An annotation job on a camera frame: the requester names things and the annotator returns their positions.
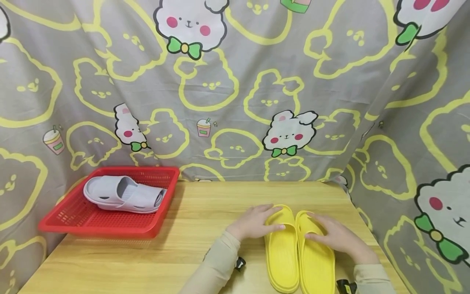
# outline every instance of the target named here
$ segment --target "yellow slipper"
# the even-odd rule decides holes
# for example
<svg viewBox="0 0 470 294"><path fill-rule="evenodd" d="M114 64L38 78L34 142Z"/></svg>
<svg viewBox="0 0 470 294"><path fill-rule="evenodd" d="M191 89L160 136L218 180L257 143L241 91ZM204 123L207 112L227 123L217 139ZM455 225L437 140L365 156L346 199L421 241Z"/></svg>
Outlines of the yellow slipper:
<svg viewBox="0 0 470 294"><path fill-rule="evenodd" d="M287 294L295 292L299 284L297 233L292 210L276 206L282 210L270 216L266 225L284 224L286 228L265 236L267 271L274 289Z"/></svg>
<svg viewBox="0 0 470 294"><path fill-rule="evenodd" d="M306 233L326 235L323 227L300 211L296 217L299 245L300 287L304 294L335 293L335 253L331 248L305 239Z"/></svg>

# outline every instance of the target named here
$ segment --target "table surface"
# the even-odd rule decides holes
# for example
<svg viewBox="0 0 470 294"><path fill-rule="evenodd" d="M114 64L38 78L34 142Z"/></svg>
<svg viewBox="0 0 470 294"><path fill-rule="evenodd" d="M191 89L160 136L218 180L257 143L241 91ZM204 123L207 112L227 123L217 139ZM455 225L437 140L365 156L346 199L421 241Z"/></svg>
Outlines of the table surface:
<svg viewBox="0 0 470 294"><path fill-rule="evenodd" d="M67 235L20 294L176 294L227 225L250 206L285 204L344 223L380 257L398 294L408 290L343 190L320 182L178 183L170 210L153 240L83 239ZM222 294L277 293L269 284L262 238L247 240ZM353 262L337 254L336 278L353 280Z"/></svg>

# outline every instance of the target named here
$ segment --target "plastic basket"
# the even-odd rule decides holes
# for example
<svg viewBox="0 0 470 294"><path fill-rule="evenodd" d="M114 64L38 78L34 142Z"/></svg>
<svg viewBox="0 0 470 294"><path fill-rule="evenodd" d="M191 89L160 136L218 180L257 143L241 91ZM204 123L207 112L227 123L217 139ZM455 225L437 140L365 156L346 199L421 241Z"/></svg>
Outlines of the plastic basket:
<svg viewBox="0 0 470 294"><path fill-rule="evenodd" d="M137 183L168 189L158 210L141 215L100 209L83 195L92 177L126 175ZM154 238L165 219L180 171L177 167L101 167L93 171L55 206L39 223L45 232L70 233L99 238Z"/></svg>

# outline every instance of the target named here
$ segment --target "beige sleeve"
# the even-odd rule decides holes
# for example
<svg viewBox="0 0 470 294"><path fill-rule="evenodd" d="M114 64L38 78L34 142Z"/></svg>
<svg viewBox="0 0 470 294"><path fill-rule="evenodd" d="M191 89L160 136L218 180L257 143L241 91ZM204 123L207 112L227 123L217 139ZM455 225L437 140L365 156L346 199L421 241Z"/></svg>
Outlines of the beige sleeve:
<svg viewBox="0 0 470 294"><path fill-rule="evenodd" d="M354 277L359 294L396 294L381 264L358 264Z"/></svg>
<svg viewBox="0 0 470 294"><path fill-rule="evenodd" d="M204 261L189 278L179 294L217 294L232 275L240 241L224 232L215 240Z"/></svg>

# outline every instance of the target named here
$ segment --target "black object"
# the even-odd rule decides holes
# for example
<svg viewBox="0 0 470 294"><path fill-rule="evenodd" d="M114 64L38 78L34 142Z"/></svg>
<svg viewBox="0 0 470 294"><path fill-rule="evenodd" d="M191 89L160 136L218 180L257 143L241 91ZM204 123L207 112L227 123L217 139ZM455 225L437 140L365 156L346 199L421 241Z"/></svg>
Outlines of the black object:
<svg viewBox="0 0 470 294"><path fill-rule="evenodd" d="M246 261L243 258L238 257L238 259L235 262L235 269L237 271L241 271L245 265L246 265Z"/></svg>
<svg viewBox="0 0 470 294"><path fill-rule="evenodd" d="M336 281L336 286L340 294L355 294L357 291L357 284L349 283L346 279Z"/></svg>

